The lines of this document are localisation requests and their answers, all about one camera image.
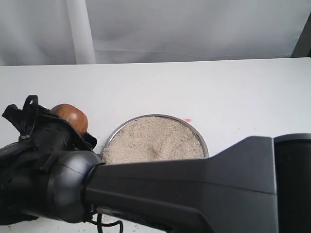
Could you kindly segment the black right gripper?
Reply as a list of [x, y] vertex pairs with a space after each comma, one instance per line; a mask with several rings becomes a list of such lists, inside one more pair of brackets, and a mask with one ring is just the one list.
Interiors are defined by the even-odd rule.
[[12, 170], [35, 165], [35, 169], [48, 170], [60, 156], [75, 159], [76, 164], [88, 162], [97, 164], [97, 154], [93, 148], [97, 140], [87, 132], [80, 135], [60, 116], [37, 118], [35, 128], [29, 138], [18, 140], [0, 150], [0, 168]]

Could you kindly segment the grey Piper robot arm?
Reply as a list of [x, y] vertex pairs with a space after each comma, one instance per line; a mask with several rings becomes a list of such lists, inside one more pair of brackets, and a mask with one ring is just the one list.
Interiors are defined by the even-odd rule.
[[55, 117], [4, 117], [24, 139], [0, 150], [0, 222], [106, 214], [168, 233], [308, 233], [311, 136], [248, 137], [206, 159], [105, 165], [71, 149]]

